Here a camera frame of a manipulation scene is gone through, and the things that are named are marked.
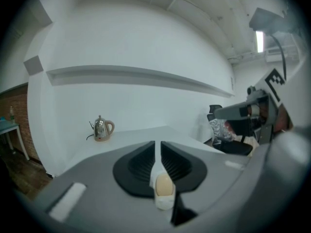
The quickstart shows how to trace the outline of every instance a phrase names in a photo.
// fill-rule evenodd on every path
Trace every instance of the brick wall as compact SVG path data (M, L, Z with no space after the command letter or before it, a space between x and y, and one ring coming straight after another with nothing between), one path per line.
M29 157L39 160L31 138L27 114L28 85L0 94L0 117L10 120L10 106L13 106L15 122L19 124L21 138ZM13 147L22 151L16 130L9 132Z

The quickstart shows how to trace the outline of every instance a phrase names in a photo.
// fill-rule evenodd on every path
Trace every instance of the kettle base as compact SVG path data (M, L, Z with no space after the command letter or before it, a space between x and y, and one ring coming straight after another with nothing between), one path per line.
M105 137L95 137L95 141L97 142L104 142L110 139L110 136L105 136Z

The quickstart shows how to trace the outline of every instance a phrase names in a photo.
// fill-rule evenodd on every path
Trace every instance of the fluorescent light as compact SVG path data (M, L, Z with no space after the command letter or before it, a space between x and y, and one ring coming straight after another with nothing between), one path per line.
M256 31L257 52L263 52L263 32Z

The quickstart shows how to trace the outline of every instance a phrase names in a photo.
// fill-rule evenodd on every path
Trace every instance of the electric kettle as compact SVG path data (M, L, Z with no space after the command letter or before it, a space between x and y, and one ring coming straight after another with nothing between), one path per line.
M108 140L115 129L115 124L112 121L103 119L101 115L95 120L94 125L91 122L89 123L94 130L95 141L98 142Z

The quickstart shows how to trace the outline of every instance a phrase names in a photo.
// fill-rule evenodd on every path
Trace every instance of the floor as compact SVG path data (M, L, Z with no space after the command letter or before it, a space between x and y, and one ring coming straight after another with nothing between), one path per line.
M33 200L37 194L52 181L42 165L25 159L19 151L9 149L7 145L0 143L0 156L6 163L11 179L16 188Z

